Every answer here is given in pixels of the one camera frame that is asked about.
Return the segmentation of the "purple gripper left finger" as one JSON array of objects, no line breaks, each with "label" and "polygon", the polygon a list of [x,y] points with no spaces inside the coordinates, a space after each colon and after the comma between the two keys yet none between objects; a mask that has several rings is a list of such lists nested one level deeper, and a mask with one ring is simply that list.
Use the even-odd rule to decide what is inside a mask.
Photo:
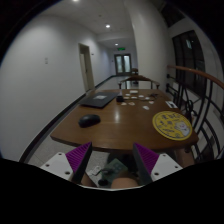
[{"label": "purple gripper left finger", "polygon": [[80,183],[92,153],[92,143],[88,142],[66,154],[66,158],[74,173],[72,180]]}]

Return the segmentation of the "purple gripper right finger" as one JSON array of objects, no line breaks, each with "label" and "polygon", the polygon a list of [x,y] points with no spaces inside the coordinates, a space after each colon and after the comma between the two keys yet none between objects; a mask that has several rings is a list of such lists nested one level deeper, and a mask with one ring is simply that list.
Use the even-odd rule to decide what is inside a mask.
[{"label": "purple gripper right finger", "polygon": [[152,182],[151,173],[159,159],[159,155],[138,143],[133,144],[133,155],[141,183],[143,185],[150,184]]}]

